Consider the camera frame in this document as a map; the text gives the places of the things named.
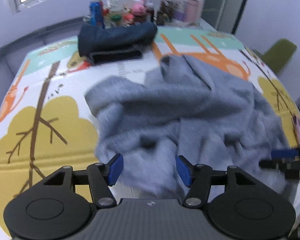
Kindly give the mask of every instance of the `silver screw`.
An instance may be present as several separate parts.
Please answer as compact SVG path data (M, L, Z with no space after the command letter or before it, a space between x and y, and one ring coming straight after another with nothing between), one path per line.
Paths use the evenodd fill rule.
M189 205L189 206L197 206L197 205L200 205L201 204L201 200L196 198L196 197L191 197L191 198L188 198L186 200L186 203Z
M113 203L113 199L109 197L103 197L98 200L101 206L110 206Z

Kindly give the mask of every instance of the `printed orange giraffe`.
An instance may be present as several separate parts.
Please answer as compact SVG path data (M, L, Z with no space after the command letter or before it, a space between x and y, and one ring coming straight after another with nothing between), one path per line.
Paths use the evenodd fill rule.
M240 77L244 80L248 80L251 71L248 68L247 64L246 67L248 68L248 73L246 72L246 70L236 61L234 60L230 60L227 57L225 57L221 51L211 42L209 41L206 37L202 36L201 37L217 52L217 53L212 53L211 51L209 51L207 49L207 47L205 47L196 37L194 37L193 35L190 35L190 37L192 39L194 39L194 41L196 43L199 44L199 46L201 48L203 48L203 50L205 52L185 52L185 53L180 53L176 50L176 48L173 46L173 44L169 41L169 39L164 35L164 34L160 34L160 36L162 37L162 39L164 40L164 42L168 45L169 49L171 50L172 53L167 53L165 55L189 55L189 56L193 56L199 60L202 60L212 66L215 66L225 72L228 72L234 76ZM152 43L152 50L156 56L156 58L158 60L161 59L161 57L163 56L162 53L160 52L158 46L155 44L155 42Z
M20 80L23 76L23 74L25 73L26 69L28 68L30 63L30 60L28 59L23 68L22 71L20 72L16 82L11 86L11 88L9 89L6 97L4 98L4 102L0 111L0 123L6 118L6 116L8 114L10 114L16 107L17 105L21 102L21 100L23 99L26 91L28 90L28 87L25 87L23 89L23 93L21 95L21 97L19 98L18 102L13 106L14 101L16 100L16 95L17 95L17 90L18 90L18 85L20 83Z

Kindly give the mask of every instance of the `pink container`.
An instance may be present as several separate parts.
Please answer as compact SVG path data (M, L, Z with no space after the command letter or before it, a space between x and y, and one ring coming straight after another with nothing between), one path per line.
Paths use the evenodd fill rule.
M188 0L186 8L186 17L184 22L192 23L196 21L198 10L198 1L197 0Z

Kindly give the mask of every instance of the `green lid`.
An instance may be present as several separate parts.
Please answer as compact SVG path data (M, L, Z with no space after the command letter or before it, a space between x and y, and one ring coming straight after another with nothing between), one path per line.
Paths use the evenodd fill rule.
M113 22L118 22L118 21L120 21L121 20L121 15L120 14L114 14L114 15L112 15L111 16L111 21L113 21Z

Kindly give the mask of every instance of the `round black disc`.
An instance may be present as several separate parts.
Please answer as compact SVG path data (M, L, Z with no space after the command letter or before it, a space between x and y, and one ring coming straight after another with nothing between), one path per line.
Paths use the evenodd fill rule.
M27 191L4 210L9 231L21 238L53 240L78 232L91 217L88 201L61 187Z
M235 189L209 205L212 223L229 236L244 240L268 240L287 234L295 221L293 206L275 194L258 189Z

